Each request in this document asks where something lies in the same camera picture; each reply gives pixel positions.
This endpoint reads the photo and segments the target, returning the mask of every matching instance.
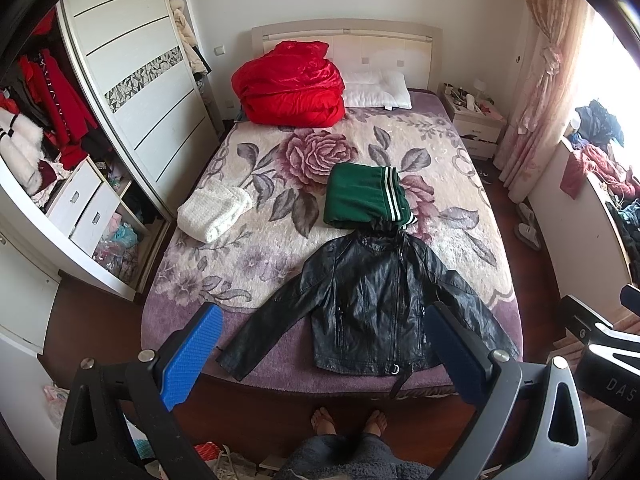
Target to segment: nightstand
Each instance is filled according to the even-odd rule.
[[[440,100],[469,155],[482,160],[492,158],[498,147],[496,142],[500,131],[507,124],[500,112],[487,101],[482,101],[482,104],[491,109],[490,115],[471,112],[466,107],[457,106],[449,95],[440,94]]]

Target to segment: person's feet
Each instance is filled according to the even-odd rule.
[[[362,433],[371,433],[377,436],[382,436],[382,433],[386,430],[386,416],[380,410],[374,410],[367,419],[364,430]]]
[[[318,435],[335,435],[335,423],[326,408],[319,408],[311,416],[311,427]]]

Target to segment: black leather jacket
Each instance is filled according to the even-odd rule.
[[[402,372],[407,378],[440,364],[422,326],[425,307],[437,300],[490,350],[516,357],[516,345],[488,307],[423,241],[398,230],[356,230],[320,247],[216,360],[241,381],[289,328],[311,314],[317,367],[351,375]]]

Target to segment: jacket sleeve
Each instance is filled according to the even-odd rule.
[[[236,381],[242,381],[282,335],[317,306],[322,306],[334,270],[334,252],[323,246],[302,272],[279,288],[242,326],[216,358]]]
[[[455,270],[449,270],[429,248],[425,255],[430,278],[438,298],[446,304],[462,326],[472,330],[491,350],[505,350],[516,358],[520,351],[478,294]]]

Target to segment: white pillow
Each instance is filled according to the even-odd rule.
[[[404,75],[396,70],[340,73],[344,81],[342,100],[350,108],[385,107],[411,110],[411,96]]]

